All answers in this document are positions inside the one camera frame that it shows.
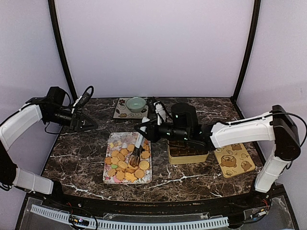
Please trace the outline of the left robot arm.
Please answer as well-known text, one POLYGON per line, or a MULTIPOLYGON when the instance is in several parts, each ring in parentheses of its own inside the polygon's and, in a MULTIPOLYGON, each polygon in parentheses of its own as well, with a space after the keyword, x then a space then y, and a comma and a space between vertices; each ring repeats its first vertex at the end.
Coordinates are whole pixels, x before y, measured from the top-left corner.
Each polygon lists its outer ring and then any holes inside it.
POLYGON ((49 195, 48 199, 57 209, 63 209, 68 199, 60 191, 60 184, 21 169, 15 164, 8 151, 13 143, 31 126, 42 121, 66 126, 75 132, 97 129, 98 124, 82 112, 94 93, 89 86, 74 103, 64 105, 67 92, 60 87, 50 87, 45 97, 28 100, 17 112, 9 116, 0 125, 0 186, 9 191, 19 187, 29 192, 49 195))

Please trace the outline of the round patterned biscuit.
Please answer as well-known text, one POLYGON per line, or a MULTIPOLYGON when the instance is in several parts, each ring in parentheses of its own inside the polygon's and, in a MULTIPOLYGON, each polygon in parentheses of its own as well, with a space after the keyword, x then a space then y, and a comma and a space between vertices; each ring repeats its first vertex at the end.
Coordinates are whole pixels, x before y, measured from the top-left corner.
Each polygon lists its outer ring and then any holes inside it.
POLYGON ((135 158, 135 157, 132 157, 129 159, 129 164, 135 168, 135 167, 138 167, 139 166, 139 162, 140 162, 140 159, 139 158, 135 158))

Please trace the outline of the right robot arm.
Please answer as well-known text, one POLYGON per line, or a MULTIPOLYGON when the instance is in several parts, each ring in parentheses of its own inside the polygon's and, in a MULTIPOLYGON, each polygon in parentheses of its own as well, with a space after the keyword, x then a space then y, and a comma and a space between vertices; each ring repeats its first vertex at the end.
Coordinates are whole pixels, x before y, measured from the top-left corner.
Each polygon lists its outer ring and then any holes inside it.
POLYGON ((255 179, 254 190, 245 196, 249 208, 255 208, 263 201, 263 193, 270 190, 286 166, 301 154, 303 142, 299 140, 297 125, 291 119, 294 114, 286 112, 280 105, 252 118, 206 125, 198 122, 196 108, 187 103, 172 105, 171 122, 166 121, 169 113, 163 104, 155 102, 153 105, 156 117, 144 118, 134 127, 153 143, 164 138, 187 143, 195 149, 213 151, 239 143, 274 141, 272 153, 255 179))

